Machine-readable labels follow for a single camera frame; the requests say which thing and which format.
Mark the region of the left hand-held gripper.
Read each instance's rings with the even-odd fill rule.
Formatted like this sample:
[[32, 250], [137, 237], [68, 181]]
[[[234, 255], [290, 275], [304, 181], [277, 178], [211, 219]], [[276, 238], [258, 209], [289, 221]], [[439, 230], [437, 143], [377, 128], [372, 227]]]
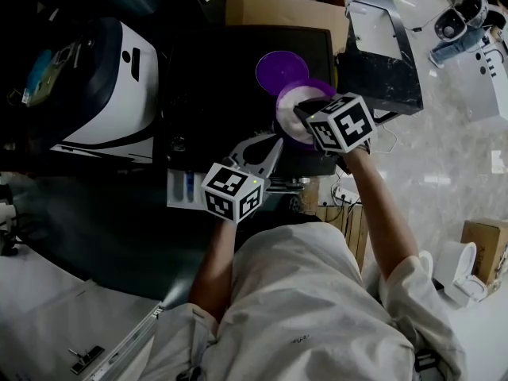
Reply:
[[283, 138], [274, 133], [240, 142], [206, 174], [201, 185], [206, 210], [235, 224], [254, 214], [267, 198], [269, 176], [282, 150]]

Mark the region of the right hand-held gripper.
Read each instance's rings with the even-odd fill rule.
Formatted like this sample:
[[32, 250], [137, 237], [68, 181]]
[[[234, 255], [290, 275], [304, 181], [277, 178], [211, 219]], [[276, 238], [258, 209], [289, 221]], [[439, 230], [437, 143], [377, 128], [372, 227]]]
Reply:
[[358, 94], [307, 99], [293, 111], [326, 152], [349, 153], [377, 134], [373, 117]]

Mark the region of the purple plastic tub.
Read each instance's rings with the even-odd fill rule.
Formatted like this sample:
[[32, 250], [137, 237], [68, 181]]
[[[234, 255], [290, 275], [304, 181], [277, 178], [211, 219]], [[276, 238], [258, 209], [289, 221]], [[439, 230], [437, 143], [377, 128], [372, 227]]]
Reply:
[[312, 91], [309, 93], [310, 98], [331, 98], [336, 94], [336, 90], [331, 87], [328, 83], [324, 83], [317, 79], [301, 79], [299, 81], [292, 82], [288, 85], [286, 85], [283, 90], [279, 93], [276, 103], [275, 103], [275, 127], [277, 128], [277, 131], [279, 134], [283, 136], [283, 139], [286, 144], [289, 144], [290, 146], [297, 148], [298, 150], [308, 150], [313, 151], [314, 150], [314, 138], [313, 143], [311, 145], [307, 144], [301, 144], [298, 143], [296, 140], [293, 140], [288, 135], [285, 134], [285, 132], [280, 127], [279, 123], [276, 119], [276, 110], [277, 110], [277, 104], [278, 101], [281, 99], [285, 93], [287, 93], [289, 90], [296, 88], [296, 87], [310, 87]]

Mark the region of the white detergent drawer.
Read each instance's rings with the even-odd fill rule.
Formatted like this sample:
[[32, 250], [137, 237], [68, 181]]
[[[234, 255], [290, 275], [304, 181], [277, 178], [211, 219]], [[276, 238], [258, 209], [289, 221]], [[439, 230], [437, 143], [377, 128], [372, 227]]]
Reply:
[[205, 174], [191, 171], [167, 170], [167, 207], [186, 210], [206, 210], [202, 192]]

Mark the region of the person's left forearm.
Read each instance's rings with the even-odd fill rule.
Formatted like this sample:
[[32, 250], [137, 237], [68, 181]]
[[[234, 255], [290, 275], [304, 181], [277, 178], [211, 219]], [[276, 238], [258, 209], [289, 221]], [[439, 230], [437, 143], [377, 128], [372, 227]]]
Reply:
[[188, 302], [220, 323], [229, 307], [237, 225], [218, 218], [203, 261], [194, 278]]

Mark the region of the person's right forearm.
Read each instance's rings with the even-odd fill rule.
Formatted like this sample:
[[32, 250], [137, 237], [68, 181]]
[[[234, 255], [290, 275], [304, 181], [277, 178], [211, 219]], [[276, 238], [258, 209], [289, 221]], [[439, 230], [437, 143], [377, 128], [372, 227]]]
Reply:
[[363, 204], [375, 260], [388, 279], [403, 260], [418, 255], [416, 240], [369, 153], [355, 148], [344, 161]]

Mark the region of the white power strip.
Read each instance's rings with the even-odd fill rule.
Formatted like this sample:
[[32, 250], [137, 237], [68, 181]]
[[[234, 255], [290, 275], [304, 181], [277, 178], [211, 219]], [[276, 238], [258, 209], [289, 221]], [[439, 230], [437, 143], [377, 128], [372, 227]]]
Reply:
[[338, 206], [352, 205], [358, 203], [360, 196], [343, 187], [337, 187], [332, 190], [333, 201]]

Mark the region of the black table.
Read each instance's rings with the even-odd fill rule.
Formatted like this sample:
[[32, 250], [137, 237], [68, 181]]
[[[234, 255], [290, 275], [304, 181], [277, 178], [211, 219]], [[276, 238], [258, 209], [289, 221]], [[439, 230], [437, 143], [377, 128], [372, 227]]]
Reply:
[[337, 56], [339, 93], [362, 96], [391, 117], [423, 110], [414, 55], [393, 0], [350, 0], [346, 49]]

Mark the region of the open cardboard box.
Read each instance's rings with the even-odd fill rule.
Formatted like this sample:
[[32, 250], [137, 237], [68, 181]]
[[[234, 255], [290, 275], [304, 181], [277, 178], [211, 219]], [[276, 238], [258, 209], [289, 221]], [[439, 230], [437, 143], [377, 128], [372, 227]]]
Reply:
[[225, 23], [327, 29], [335, 54], [345, 51], [350, 26], [345, 0], [225, 0]]

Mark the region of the dark green floor mat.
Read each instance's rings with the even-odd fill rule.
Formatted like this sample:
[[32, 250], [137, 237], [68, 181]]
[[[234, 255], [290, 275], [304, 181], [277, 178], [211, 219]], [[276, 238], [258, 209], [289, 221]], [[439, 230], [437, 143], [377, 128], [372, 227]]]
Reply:
[[5, 172], [19, 236], [80, 278], [174, 307], [188, 299], [216, 217], [171, 208], [160, 172], [31, 176]]

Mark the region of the person in grey shirt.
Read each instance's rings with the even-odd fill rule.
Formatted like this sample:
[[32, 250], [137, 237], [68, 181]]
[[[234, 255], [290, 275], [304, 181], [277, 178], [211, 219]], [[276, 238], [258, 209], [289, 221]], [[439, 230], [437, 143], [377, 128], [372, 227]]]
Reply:
[[323, 222], [257, 233], [233, 261], [221, 320], [194, 304], [164, 311], [140, 381], [467, 381], [466, 357], [420, 260], [404, 259], [375, 300], [342, 233]]

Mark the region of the white black round device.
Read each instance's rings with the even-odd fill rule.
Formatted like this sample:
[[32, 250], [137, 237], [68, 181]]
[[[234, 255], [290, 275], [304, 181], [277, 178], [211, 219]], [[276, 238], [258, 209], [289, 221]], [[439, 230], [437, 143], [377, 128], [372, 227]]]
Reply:
[[456, 0], [437, 18], [434, 32], [444, 42], [457, 40], [469, 28], [480, 28], [487, 14], [487, 0]]

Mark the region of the white cabinet block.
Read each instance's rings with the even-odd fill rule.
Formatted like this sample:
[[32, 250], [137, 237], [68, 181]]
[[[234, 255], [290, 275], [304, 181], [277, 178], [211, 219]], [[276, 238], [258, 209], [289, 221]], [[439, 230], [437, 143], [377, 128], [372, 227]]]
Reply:
[[508, 53], [488, 40], [475, 51], [469, 120], [491, 132], [508, 131]]

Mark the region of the white board panel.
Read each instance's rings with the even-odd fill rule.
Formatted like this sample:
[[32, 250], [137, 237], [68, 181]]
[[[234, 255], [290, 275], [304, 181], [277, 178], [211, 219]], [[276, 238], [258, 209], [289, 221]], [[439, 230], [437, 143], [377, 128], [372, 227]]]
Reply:
[[[159, 303], [82, 281], [34, 251], [0, 256], [0, 381], [139, 381]], [[105, 349], [75, 375], [79, 354]]]

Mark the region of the black metal latch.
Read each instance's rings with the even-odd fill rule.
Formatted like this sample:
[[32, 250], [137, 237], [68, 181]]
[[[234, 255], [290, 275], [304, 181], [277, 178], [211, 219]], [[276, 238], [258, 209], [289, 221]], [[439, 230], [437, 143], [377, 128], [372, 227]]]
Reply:
[[82, 355], [70, 348], [68, 351], [77, 358], [77, 361], [71, 365], [71, 372], [75, 375], [79, 375], [93, 361], [95, 361], [101, 354], [103, 354], [105, 349], [96, 345], [90, 351], [85, 351]]

